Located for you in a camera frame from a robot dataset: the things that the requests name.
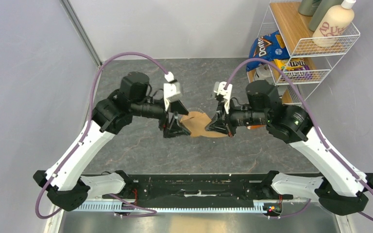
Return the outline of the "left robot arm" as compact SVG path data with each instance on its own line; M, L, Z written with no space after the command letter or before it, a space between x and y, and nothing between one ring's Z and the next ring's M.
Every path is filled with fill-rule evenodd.
M190 134L180 122L180 117L188 114L180 102L181 85L171 73L165 79L163 97L155 99L150 95L149 77L141 72L129 73L118 89L96 104L91 118L63 156L51 168L34 174L34 180L54 205L72 211L88 198L131 196L133 185L124 172L88 177L83 171L102 147L132 123L133 117L157 119L165 138Z

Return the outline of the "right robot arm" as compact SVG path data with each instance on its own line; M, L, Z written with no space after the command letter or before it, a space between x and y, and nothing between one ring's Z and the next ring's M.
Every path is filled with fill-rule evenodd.
M320 176L302 177L270 171L261 182L264 197L291 195L316 200L339 216L365 209L369 201L365 192L373 188L373 173L354 168L343 156L335 157L305 109L282 103L277 88L265 80L246 86L247 104L235 106L231 93L231 84L215 83L213 97L218 107L207 131L231 137L239 126L265 126L269 134L296 149L320 172Z

